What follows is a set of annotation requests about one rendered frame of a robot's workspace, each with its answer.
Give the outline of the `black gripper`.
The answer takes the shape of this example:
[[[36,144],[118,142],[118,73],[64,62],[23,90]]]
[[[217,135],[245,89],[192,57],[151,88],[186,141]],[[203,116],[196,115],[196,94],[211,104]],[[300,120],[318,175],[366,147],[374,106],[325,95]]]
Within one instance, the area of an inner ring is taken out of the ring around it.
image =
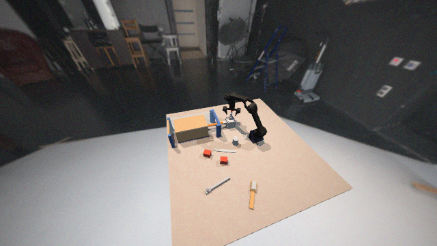
[[[230,104],[229,104],[229,108],[227,108],[227,106],[223,106],[223,111],[226,113],[226,115],[227,115],[227,110],[236,111],[236,114],[235,114],[235,116],[236,116],[238,113],[240,113],[241,108],[235,109],[235,105],[230,105]]]

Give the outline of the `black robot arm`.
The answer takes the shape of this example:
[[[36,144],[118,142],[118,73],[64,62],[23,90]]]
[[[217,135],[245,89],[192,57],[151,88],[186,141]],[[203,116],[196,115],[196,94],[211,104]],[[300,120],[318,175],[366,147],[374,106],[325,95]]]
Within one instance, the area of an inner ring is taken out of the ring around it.
[[[235,105],[237,100],[244,103],[245,109],[253,116],[253,119],[254,119],[255,124],[257,126],[256,131],[254,131],[254,133],[253,133],[255,138],[258,137],[259,139],[261,139],[267,133],[266,128],[262,126],[260,118],[257,114],[257,105],[253,100],[249,99],[247,96],[237,95],[235,92],[232,92],[229,95],[226,94],[224,99],[229,102],[228,105],[229,104]],[[247,106],[246,101],[249,101],[251,104],[249,106]]]

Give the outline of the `small red block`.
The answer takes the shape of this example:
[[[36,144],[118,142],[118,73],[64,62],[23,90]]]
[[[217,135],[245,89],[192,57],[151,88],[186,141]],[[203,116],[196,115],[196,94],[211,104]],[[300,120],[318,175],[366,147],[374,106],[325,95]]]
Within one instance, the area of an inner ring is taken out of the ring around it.
[[[220,164],[226,164],[227,165],[227,156],[221,156]]]
[[[208,157],[208,158],[210,158],[210,156],[211,156],[211,150],[204,150],[204,152],[203,152],[203,156],[205,156],[205,157]]]

